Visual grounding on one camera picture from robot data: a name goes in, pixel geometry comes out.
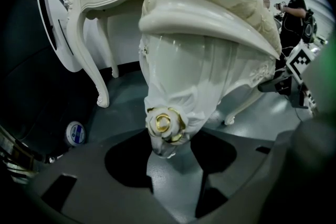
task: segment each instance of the backpack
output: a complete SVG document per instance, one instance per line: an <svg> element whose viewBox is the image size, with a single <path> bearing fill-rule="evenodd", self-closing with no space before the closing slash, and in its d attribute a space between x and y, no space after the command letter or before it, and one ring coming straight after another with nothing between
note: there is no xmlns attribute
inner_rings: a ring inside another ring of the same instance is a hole
<svg viewBox="0 0 336 224"><path fill-rule="evenodd" d="M303 22L302 40L304 43L313 43L317 32L317 23L313 17L314 12L307 10L305 20Z"/></svg>

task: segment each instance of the black t-shirt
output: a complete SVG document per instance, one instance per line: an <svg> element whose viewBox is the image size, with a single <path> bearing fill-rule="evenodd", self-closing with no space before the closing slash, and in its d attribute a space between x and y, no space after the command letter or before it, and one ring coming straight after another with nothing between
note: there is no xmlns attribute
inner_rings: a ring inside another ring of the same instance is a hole
<svg viewBox="0 0 336 224"><path fill-rule="evenodd" d="M288 3L288 7L303 8L305 11L307 11L304 0L290 0ZM284 19L282 20L281 31L293 31L297 35L301 36L303 32L303 19L295 17L286 12L284 15Z"/></svg>

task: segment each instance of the person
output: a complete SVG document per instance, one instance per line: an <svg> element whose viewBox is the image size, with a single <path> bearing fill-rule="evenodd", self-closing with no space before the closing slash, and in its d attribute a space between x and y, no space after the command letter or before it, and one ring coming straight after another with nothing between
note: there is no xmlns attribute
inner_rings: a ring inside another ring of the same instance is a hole
<svg viewBox="0 0 336 224"><path fill-rule="evenodd" d="M301 40L307 8L305 0L290 0L287 6L277 4L276 8L285 12L280 33L282 54L276 64L276 69L279 69L286 64L285 56L289 56Z"/></svg>
<svg viewBox="0 0 336 224"><path fill-rule="evenodd" d="M262 2L264 3L264 7L269 10L269 7L271 6L270 0L262 0Z"/></svg>

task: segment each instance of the carved table leg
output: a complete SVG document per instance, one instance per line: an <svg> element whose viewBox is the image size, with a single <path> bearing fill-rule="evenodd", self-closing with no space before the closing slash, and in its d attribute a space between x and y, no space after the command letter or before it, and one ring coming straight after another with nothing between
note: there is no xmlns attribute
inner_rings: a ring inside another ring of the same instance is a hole
<svg viewBox="0 0 336 224"><path fill-rule="evenodd" d="M114 78L117 78L119 76L119 70L117 64L115 63L116 61L113 58L112 48L110 47L109 44L109 36L107 32L107 20L108 20L107 17L99 18L97 20L98 33L102 38L103 50L108 58L107 64L112 67L112 76Z"/></svg>
<svg viewBox="0 0 336 224"><path fill-rule="evenodd" d="M248 97L248 99L241 104L239 107L237 107L234 111L231 111L231 113L229 113L226 117L225 117L225 125L231 125L234 124L235 122L235 116L240 113L241 111L243 111L244 109L246 109L247 107L249 107L250 105L252 105L255 101L257 101L261 96L263 95L262 92L260 92L258 90L258 87L256 86L251 95Z"/></svg>
<svg viewBox="0 0 336 224"><path fill-rule="evenodd" d="M84 21L85 15L81 12L73 10L69 15L67 25L69 46L78 62L96 85L99 93L97 105L102 108L107 108L110 103L109 93L93 58L85 47L83 38Z"/></svg>
<svg viewBox="0 0 336 224"><path fill-rule="evenodd" d="M85 15L81 12L80 0L65 0L64 4L68 6L67 37L69 46L79 64L96 85L99 93L97 105L107 108L110 103L109 92L84 43L83 27Z"/></svg>

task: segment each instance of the black cutout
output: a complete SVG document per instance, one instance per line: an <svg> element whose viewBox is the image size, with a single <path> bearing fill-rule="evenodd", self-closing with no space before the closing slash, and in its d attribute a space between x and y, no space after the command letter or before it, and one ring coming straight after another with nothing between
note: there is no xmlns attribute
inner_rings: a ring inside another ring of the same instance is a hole
<svg viewBox="0 0 336 224"><path fill-rule="evenodd" d="M234 146L202 130L191 140L191 150L206 174L223 172L237 157Z"/></svg>
<svg viewBox="0 0 336 224"><path fill-rule="evenodd" d="M201 193L199 195L195 217L201 218L219 206L223 205L228 199L216 188L212 188L208 177L203 174Z"/></svg>
<svg viewBox="0 0 336 224"><path fill-rule="evenodd" d="M256 151L259 151L264 154L268 154L271 151L271 149L269 147L259 146L256 148Z"/></svg>
<svg viewBox="0 0 336 224"><path fill-rule="evenodd" d="M237 151L231 144L203 131L199 131L191 140L191 150L203 170L201 193L195 211L195 217L201 218L228 201L210 185L208 175L228 168L236 159Z"/></svg>
<svg viewBox="0 0 336 224"><path fill-rule="evenodd" d="M61 175L42 195L42 200L51 208L60 212L77 179Z"/></svg>
<svg viewBox="0 0 336 224"><path fill-rule="evenodd" d="M147 172L148 158L152 153L147 129L112 147L105 156L109 174L127 187L149 188L153 193L152 179Z"/></svg>

